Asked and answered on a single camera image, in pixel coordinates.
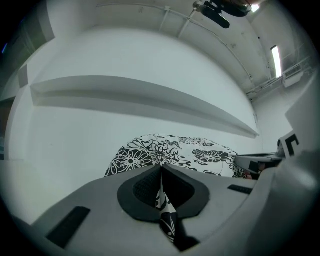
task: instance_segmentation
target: white ceiling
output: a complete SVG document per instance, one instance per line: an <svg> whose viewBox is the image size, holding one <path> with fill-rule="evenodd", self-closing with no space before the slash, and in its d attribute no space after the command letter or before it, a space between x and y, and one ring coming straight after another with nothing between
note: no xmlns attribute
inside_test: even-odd
<svg viewBox="0 0 320 256"><path fill-rule="evenodd" d="M193 11L194 2L195 0L97 0L97 23L158 31L166 14L161 8L169 6L171 10L184 16L171 11L161 32L178 37L187 20L185 16ZM310 53L308 36L275 0L263 3L258 11L251 12L244 18L227 13L223 13L223 16L230 22L229 29L221 28L196 12L192 17L194 21L187 26L180 39L211 56L229 72L245 93L274 78L271 55L271 47L274 45L279 46L283 58L282 70L288 69Z"/></svg>

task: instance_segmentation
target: black and white floral fabric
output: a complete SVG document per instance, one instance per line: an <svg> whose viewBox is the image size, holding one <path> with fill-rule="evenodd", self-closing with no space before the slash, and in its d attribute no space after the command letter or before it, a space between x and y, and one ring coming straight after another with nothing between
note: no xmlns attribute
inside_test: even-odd
<svg viewBox="0 0 320 256"><path fill-rule="evenodd" d="M237 153L205 138L150 134L135 138L112 159L105 176L152 165L175 165L211 175L245 179Z"/></svg>

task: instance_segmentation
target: fabric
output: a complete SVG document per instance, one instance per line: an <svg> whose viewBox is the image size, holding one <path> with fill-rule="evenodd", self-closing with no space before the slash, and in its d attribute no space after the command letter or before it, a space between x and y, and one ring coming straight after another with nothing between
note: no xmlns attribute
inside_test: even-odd
<svg viewBox="0 0 320 256"><path fill-rule="evenodd" d="M152 165L175 165L196 172L245 179L238 154L205 138L150 134L135 138L112 159L105 176Z"/></svg>

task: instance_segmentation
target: fluorescent light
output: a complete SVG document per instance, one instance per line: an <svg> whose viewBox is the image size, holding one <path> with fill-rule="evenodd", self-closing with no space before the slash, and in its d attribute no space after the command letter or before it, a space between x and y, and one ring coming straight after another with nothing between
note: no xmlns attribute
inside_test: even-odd
<svg viewBox="0 0 320 256"><path fill-rule="evenodd" d="M251 5L251 11L253 13L255 13L259 8L260 8L260 6L258 4Z"/></svg>
<svg viewBox="0 0 320 256"><path fill-rule="evenodd" d="M4 45L4 47L3 47L3 49L2 49L2 54L4 54L4 52L5 52L5 50L6 50L6 48L7 48L7 43Z"/></svg>
<svg viewBox="0 0 320 256"><path fill-rule="evenodd" d="M274 59L276 78L279 78L282 75L282 71L281 71L281 62L280 62L280 54L279 54L278 46L272 47L271 51Z"/></svg>

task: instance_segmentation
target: ceiling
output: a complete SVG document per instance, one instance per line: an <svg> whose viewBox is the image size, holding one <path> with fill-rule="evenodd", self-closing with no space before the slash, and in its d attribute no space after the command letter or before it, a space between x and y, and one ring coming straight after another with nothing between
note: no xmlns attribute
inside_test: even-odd
<svg viewBox="0 0 320 256"><path fill-rule="evenodd" d="M178 37L195 0L97 0L97 24L136 27L159 31L165 6L170 11L161 32ZM275 0L264 2L258 11L239 18L223 13L230 22L223 29L196 12L180 39L211 56L247 93L275 77L271 47L277 45L286 70L312 55L303 29Z"/></svg>

